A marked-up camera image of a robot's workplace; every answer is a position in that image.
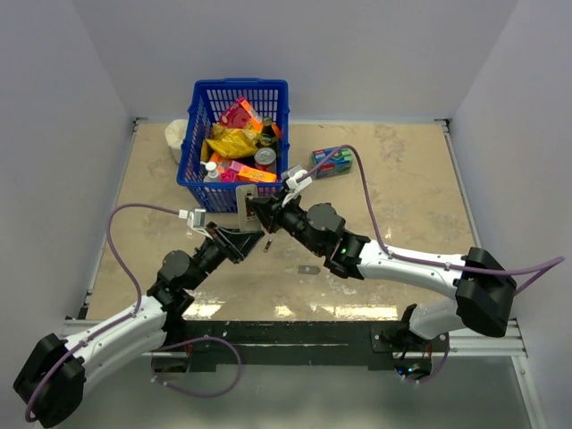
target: blue basket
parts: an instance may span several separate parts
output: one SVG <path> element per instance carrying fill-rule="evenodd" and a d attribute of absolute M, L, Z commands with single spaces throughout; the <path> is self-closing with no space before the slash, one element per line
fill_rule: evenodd
<path fill-rule="evenodd" d="M 234 100 L 245 97 L 261 116 L 270 116 L 282 130 L 276 170 L 278 177 L 288 170 L 288 83 L 286 80 L 229 78 L 199 80 L 195 83 L 189 107 L 189 126 L 182 143 L 177 183 L 186 187 L 208 212 L 236 212 L 238 183 L 203 182 L 200 150 L 208 139 L 212 125 Z M 258 196 L 270 197 L 282 183 L 258 183 Z"/>

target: white wall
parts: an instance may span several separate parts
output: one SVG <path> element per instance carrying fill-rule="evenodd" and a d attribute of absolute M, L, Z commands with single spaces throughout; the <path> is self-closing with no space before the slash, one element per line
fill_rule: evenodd
<path fill-rule="evenodd" d="M 24 424 L 12 383 L 82 302 L 129 116 L 68 0 L 0 13 L 0 426 Z"/>
<path fill-rule="evenodd" d="M 193 84 L 283 78 L 294 119 L 451 117 L 517 0 L 73 0 L 132 114 Z"/>
<path fill-rule="evenodd" d="M 572 422 L 572 3 L 521 0 L 452 122 L 484 246 L 509 267 L 568 261 L 516 301 L 553 428 Z"/>

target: floor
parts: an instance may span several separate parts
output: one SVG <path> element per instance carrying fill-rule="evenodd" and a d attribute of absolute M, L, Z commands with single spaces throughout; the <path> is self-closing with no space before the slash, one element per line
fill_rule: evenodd
<path fill-rule="evenodd" d="M 177 164 L 164 141 L 166 124 L 142 124 L 130 156 L 118 204 L 147 202 L 172 209 L 198 206 L 176 181 Z M 343 143 L 354 145 L 366 168 L 377 221 L 389 244 L 433 253 L 466 253 L 474 245 L 467 214 L 442 128 L 437 124 L 295 124 L 290 126 L 290 165 L 307 165 L 309 153 Z M 358 168 L 316 181 L 302 206 L 329 201 L 346 227 L 374 236 Z M 235 214 L 209 214 L 222 226 L 238 226 Z M 164 255 L 182 249 L 192 255 L 203 241 L 178 218 L 143 208 L 115 216 L 114 241 L 142 289 L 156 279 Z M 339 279 L 280 231 L 267 253 L 266 239 L 246 261 L 225 261 L 192 294 L 188 319 L 216 320 L 391 320 L 412 303 L 439 295 L 389 281 Z M 318 265 L 318 275 L 299 274 L 299 265 Z M 129 278 L 105 249 L 89 319 L 105 319 L 135 300 Z"/>

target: yellow snack bag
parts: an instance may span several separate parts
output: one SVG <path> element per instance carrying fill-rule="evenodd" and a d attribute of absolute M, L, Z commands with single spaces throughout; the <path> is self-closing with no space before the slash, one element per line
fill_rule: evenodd
<path fill-rule="evenodd" d="M 213 125 L 213 138 L 206 143 L 217 154 L 225 158 L 236 159 L 254 155 L 259 134 L 241 128 L 224 128 L 220 124 Z"/>

